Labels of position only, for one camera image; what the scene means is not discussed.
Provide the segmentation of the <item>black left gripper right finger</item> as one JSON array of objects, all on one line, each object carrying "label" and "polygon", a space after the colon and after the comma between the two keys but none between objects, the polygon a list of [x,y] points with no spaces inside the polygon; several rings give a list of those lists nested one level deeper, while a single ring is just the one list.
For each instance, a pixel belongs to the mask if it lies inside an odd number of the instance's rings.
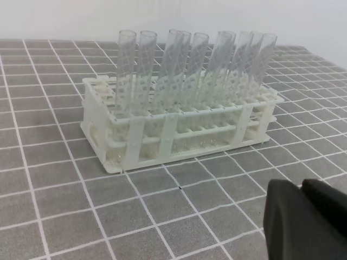
[{"label": "black left gripper right finger", "polygon": [[304,179],[306,198],[342,236],[346,236],[346,194],[317,179]]}]

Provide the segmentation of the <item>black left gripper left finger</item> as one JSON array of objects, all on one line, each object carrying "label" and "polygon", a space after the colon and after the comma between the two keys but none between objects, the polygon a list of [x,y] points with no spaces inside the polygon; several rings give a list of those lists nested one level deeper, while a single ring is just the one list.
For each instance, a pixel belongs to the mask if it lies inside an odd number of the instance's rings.
[{"label": "black left gripper left finger", "polygon": [[287,180],[269,181],[263,226],[269,259],[346,259],[346,236]]}]

